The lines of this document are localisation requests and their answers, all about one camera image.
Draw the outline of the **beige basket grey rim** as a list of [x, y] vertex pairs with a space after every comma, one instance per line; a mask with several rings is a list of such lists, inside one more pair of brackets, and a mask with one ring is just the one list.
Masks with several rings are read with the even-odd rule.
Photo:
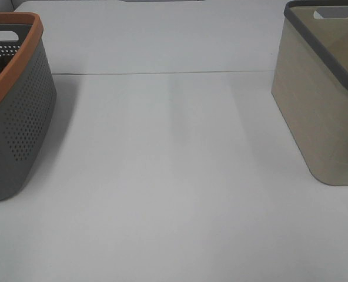
[[289, 1], [272, 95], [320, 182], [348, 186], [348, 1]]

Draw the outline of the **grey perforated basket orange rim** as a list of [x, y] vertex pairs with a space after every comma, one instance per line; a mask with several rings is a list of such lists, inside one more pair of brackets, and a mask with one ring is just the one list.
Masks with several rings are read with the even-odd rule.
[[39, 15], [0, 12], [0, 201], [20, 192], [42, 147], [57, 92]]

